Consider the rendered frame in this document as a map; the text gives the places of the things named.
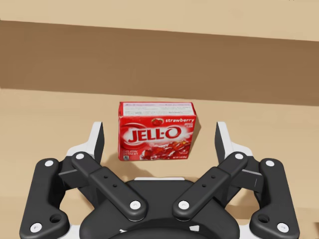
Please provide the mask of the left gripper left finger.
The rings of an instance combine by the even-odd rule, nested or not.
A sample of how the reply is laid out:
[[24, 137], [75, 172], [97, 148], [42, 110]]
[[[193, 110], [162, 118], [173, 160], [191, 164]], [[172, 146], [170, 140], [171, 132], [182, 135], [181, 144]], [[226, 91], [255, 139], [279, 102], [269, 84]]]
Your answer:
[[58, 239], [70, 230], [60, 204], [65, 192], [85, 191], [94, 207], [109, 201], [127, 220], [143, 220], [146, 201], [100, 162], [104, 149], [103, 124], [94, 122], [87, 142], [67, 151], [62, 161], [47, 158], [37, 162], [24, 209], [19, 236], [22, 239]]

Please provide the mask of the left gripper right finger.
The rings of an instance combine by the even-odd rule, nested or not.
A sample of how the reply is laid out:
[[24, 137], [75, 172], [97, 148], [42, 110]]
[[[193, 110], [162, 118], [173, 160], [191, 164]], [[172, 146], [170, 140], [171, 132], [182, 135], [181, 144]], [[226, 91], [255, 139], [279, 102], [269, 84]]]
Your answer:
[[[218, 165], [210, 168], [174, 202], [180, 221], [198, 219], [197, 232], [216, 239], [297, 239], [300, 229], [285, 169], [281, 161], [257, 161], [252, 151], [234, 143], [225, 122], [216, 124]], [[240, 226], [225, 211], [241, 189], [252, 191], [259, 209]]]

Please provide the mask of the red and white carton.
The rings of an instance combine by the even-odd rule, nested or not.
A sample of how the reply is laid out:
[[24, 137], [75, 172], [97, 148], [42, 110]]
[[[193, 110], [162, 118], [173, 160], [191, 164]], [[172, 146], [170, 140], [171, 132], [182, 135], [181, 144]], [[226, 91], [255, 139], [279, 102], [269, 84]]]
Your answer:
[[187, 159], [196, 118], [191, 102], [121, 102], [119, 160]]

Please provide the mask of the pale wooden shelf unit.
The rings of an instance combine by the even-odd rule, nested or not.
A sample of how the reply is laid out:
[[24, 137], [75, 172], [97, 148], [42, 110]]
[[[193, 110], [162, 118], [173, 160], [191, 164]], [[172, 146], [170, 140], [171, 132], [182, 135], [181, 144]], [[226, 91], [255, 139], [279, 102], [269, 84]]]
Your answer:
[[[193, 102], [189, 158], [120, 161], [121, 101]], [[191, 181], [226, 122], [282, 161], [301, 239], [319, 239], [319, 0], [0, 0], [0, 239], [19, 239], [36, 163], [95, 121], [122, 180]]]

